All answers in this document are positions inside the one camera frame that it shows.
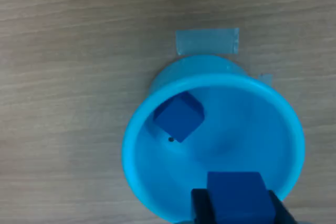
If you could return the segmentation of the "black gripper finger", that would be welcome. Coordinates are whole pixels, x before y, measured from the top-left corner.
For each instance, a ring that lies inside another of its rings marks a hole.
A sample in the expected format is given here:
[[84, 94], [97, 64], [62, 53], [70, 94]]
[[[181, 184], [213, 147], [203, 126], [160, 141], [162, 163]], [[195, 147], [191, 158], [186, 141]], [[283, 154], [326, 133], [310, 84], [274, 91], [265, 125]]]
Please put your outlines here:
[[268, 193], [276, 212], [274, 224], [297, 224], [297, 221], [283, 205], [282, 201], [276, 196], [276, 194], [272, 190], [268, 190]]
[[207, 189], [196, 188], [191, 191], [194, 223], [216, 224], [213, 205]]

